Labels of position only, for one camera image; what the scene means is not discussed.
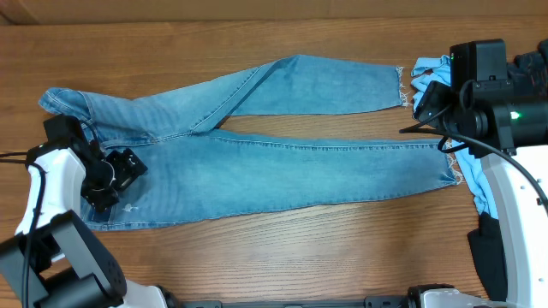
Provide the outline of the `light blue denim jeans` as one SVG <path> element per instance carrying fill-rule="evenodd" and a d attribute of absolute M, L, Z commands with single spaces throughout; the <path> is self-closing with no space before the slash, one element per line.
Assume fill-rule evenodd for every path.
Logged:
<path fill-rule="evenodd" d="M 296 55 L 149 97 L 52 87 L 39 100 L 76 117 L 107 152 L 147 171 L 105 212 L 101 231 L 164 228 L 226 216 L 401 198 L 457 185 L 434 139 L 287 139 L 223 130 L 228 116 L 347 115 L 402 105 L 399 67 Z"/>

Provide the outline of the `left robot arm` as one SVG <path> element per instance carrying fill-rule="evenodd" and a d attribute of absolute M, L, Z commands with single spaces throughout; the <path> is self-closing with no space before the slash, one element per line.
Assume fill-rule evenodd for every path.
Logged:
<path fill-rule="evenodd" d="M 160 286 L 125 278 L 119 263 L 80 218 L 80 202 L 98 213 L 147 168 L 131 151 L 105 155 L 69 115 L 45 121 L 47 140 L 5 153 L 31 176 L 27 208 L 14 236 L 1 244 L 1 274 L 25 307 L 177 307 Z"/>

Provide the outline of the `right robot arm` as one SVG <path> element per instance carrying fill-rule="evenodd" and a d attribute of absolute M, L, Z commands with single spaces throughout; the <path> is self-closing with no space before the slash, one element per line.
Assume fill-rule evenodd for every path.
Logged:
<path fill-rule="evenodd" d="M 500 38 L 450 47 L 450 84 L 433 81 L 404 133 L 453 139 L 481 161 L 497 207 L 503 261 L 502 300 L 446 284 L 411 287 L 404 307 L 545 307 L 547 305 L 547 43 L 506 59 Z"/>

